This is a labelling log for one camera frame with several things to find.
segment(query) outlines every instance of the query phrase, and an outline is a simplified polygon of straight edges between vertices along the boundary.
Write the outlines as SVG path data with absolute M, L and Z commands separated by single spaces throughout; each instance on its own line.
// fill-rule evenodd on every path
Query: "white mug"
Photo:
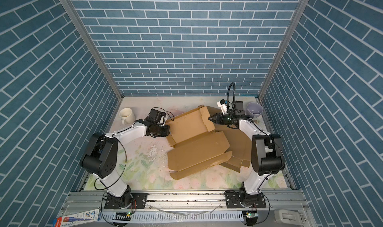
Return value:
M 133 124 L 135 121 L 135 116 L 130 108 L 124 108 L 119 113 L 120 117 L 122 118 L 122 124 Z

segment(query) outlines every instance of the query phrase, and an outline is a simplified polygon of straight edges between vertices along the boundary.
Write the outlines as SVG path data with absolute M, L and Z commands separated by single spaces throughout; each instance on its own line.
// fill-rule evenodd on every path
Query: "wall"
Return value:
M 256 95 L 298 0 L 72 0 L 124 95 Z
M 310 0 L 264 98 L 322 226 L 383 226 L 383 0 Z
M 52 225 L 116 103 L 58 0 L 0 0 L 0 226 Z

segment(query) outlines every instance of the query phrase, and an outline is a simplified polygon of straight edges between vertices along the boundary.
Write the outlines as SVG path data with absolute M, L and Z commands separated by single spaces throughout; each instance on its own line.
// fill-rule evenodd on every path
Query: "product box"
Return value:
M 208 167 L 229 161 L 232 151 L 223 132 L 216 132 L 214 123 L 208 120 L 206 106 L 185 112 L 167 120 L 170 134 L 167 140 L 173 150 L 167 153 L 173 179 L 181 179 Z
M 221 112 L 221 109 L 207 106 L 209 111 L 209 115 L 214 115 L 216 113 Z M 230 147 L 227 151 L 232 151 L 232 157 L 226 161 L 221 163 L 220 165 L 236 172 L 240 172 L 241 166 L 250 167 L 251 160 L 251 145 L 252 141 L 245 133 L 241 130 L 234 130 L 227 128 L 226 125 L 217 125 L 214 124 L 215 131 L 222 131 L 229 144 Z
M 61 216 L 53 220 L 53 227 L 65 227 L 86 224 L 100 220 L 100 209 L 93 209 L 77 214 Z

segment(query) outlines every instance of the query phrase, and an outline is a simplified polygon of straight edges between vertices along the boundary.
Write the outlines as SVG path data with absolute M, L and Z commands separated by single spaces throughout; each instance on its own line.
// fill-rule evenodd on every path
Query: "flattened cardboard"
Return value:
M 211 158 L 207 161 L 204 161 L 202 163 L 199 163 L 199 164 L 196 164 L 192 167 L 189 167 L 187 169 L 184 169 L 182 171 L 177 171 L 177 172 L 174 172 L 174 173 L 170 173 L 170 177 L 172 177 L 173 179 L 175 180 L 179 180 L 179 179 L 182 179 L 184 177 L 187 177 L 191 174 L 194 174 L 194 173 L 197 173 L 197 172 L 200 172 L 208 167 L 212 167 L 214 165 L 218 165 L 218 164 L 221 164 L 225 161 L 228 161 L 230 158 L 231 158 L 231 155 L 232 155 L 232 152 L 226 152 L 226 153 L 223 153 L 217 157 L 214 157 L 214 158 Z
M 176 146 L 167 153 L 169 169 L 181 171 L 225 153 L 229 142 L 223 132 L 211 132 Z
M 169 169 L 173 179 L 181 179 L 208 167 L 228 161 L 232 152 L 223 132 L 215 132 L 214 123 L 209 121 L 207 107 L 201 105 L 191 111 L 168 120 L 170 134 L 167 140 L 174 147 L 169 151 Z
M 221 112 L 220 109 L 210 106 L 207 106 L 207 109 L 209 111 L 209 115 Z M 213 125 L 216 131 L 222 131 L 229 141 L 230 147 L 227 151 L 233 151 L 233 158 L 221 165 L 236 172 L 240 171 L 241 166 L 250 167 L 251 140 L 247 137 L 247 135 L 241 130 L 230 129 L 225 125 Z

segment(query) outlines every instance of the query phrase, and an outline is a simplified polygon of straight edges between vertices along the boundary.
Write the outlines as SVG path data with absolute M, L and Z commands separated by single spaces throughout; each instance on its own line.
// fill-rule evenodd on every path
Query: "metal corner post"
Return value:
M 293 17 L 291 18 L 290 25 L 286 30 L 285 36 L 282 39 L 281 45 L 278 49 L 278 52 L 275 55 L 275 58 L 271 64 L 271 67 L 270 67 L 270 69 L 269 69 L 269 71 L 265 77 L 265 81 L 261 87 L 261 90 L 259 91 L 258 98 L 261 100 L 266 93 L 267 87 L 269 86 L 276 69 L 278 68 L 278 65 L 282 59 L 282 56 L 285 53 L 287 45 L 290 42 L 290 39 L 294 34 L 295 28 L 298 26 L 298 22 L 301 19 L 303 11 L 306 8 L 306 5 L 308 4 L 308 2 L 309 2 L 309 0 L 299 0 L 298 6 L 296 7 L 296 10 L 293 14 Z
M 73 22 L 77 31 L 79 32 L 84 43 L 88 47 L 90 53 L 92 54 L 95 61 L 97 62 L 98 67 L 101 69 L 101 71 L 103 72 L 108 83 L 112 87 L 114 93 L 117 95 L 119 100 L 122 100 L 123 95 L 122 95 L 121 91 L 119 90 L 117 84 L 113 80 L 113 77 L 110 74 L 108 67 L 106 66 L 100 53 L 98 52 L 96 46 L 94 45 L 92 38 L 90 37 L 87 29 L 85 28 L 84 24 L 82 23 L 79 14 L 77 13 L 76 9 L 74 8 L 74 5 L 72 4 L 72 2 L 70 0 L 59 0 L 59 1 L 60 1 L 61 5 L 63 6 L 64 10 L 66 11 L 66 13 L 68 14 L 69 18 Z

